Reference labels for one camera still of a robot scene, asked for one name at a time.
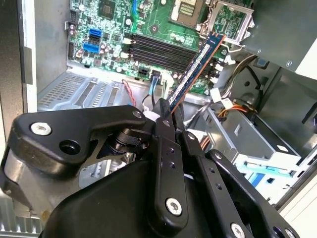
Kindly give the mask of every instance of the black cable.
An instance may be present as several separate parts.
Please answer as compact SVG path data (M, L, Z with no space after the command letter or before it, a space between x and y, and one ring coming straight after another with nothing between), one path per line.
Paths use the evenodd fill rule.
M151 99L152 99L152 106L154 107L154 105L155 105L154 91L153 91L153 93L152 93L152 95L151 95Z
M260 82L259 78L257 77L256 73L253 71L253 69L250 66L248 66L248 65L246 65L244 67L244 69L247 69L250 72L250 74L252 75L253 79L255 80L258 88L260 89L261 88L261 82Z
M144 99L142 99L142 104L144 103L144 101L147 99L148 96L149 96L149 94L147 96L145 96Z
M203 105L203 107L206 107L204 110L201 110L195 114L193 119L187 124L186 129L189 128L193 123L198 121L198 118L204 114L204 112L213 104L213 101L211 100L209 103Z

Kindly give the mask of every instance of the silver bolt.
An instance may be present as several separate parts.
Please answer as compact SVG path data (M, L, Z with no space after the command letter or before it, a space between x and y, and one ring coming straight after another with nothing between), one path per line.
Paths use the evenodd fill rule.
M169 122L167 120L163 120L164 125L170 126Z
M290 61L288 61L287 63L286 63L286 67L289 67L289 66L291 66L292 65L292 61L290 60Z
M45 122L36 122L31 125L31 131L37 135L49 135L52 128Z
M245 238L244 232L238 224L232 223L231 230L237 238Z
M190 138L190 139L192 139L192 140L195 140L195 136L192 134L192 133L188 133L188 137Z
M133 111L133 116L135 116L135 117L137 117L137 118L142 118L142 115L141 115L141 113L140 112L138 112L138 111Z
M285 229L285 232L288 234L288 236L289 236L290 238L296 238L296 237L294 236L294 234L293 234L289 229Z
M182 214L182 206L175 198L168 198L165 204L171 214L175 216L180 216Z
M219 160L222 159L221 155L218 152L215 152L214 155L216 156L217 159L219 159Z

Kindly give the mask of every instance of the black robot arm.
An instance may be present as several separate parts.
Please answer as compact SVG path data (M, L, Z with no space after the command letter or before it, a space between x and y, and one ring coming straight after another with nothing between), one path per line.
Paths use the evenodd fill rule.
M42 238L299 238L219 151L202 151L179 109L171 115L160 99L154 112L156 120L132 106L21 115L1 188L45 222ZM79 188L82 168L125 152L136 160Z

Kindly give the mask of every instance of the green circuit board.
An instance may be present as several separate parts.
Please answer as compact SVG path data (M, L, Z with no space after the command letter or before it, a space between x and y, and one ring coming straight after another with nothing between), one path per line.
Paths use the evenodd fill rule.
M174 74L175 70L135 60L128 57L127 54L122 55L122 52L125 47L128 47L126 36L131 33L197 51L203 39L199 37L195 27L197 23L206 20L208 6L204 1L193 0L199 9L186 13L186 17L191 16L191 18L177 21L171 19L176 1L137 0L135 1L138 12L136 18L132 14L133 0L71 0L70 9L77 12L78 22L76 29L69 36L68 58L87 67L98 67L107 71L123 73L141 80L149 80L150 77L140 74L140 68ZM251 4L250 0L238 0L233 3L242 6ZM185 7L186 11L191 11L188 6ZM243 20L243 16L225 12L220 19L217 19L215 29L220 29L220 27L223 29L222 19L236 22L238 27L238 22ZM100 29L103 32L98 53L83 50L83 44L88 40L88 32L91 28ZM222 54L223 49L224 47L220 47L214 54L214 57L220 61L225 58L225 55ZM193 85L191 92L208 94L208 84L209 80L201 77Z

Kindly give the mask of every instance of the mounting hole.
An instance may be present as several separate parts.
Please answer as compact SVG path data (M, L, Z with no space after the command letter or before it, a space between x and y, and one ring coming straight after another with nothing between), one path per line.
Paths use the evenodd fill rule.
M173 162L169 162L169 166L174 169L175 168L175 164Z
M285 235L281 232L281 230L277 227L273 227L274 233L278 236L278 238L285 238Z
M148 148L148 146L149 146L149 144L147 142L143 142L141 145L142 149L146 149L146 148Z
M219 183L216 183L216 187L219 189L219 190L222 190L222 187Z
M80 145L73 140L64 140L59 144L59 148L67 155L77 155L80 151Z

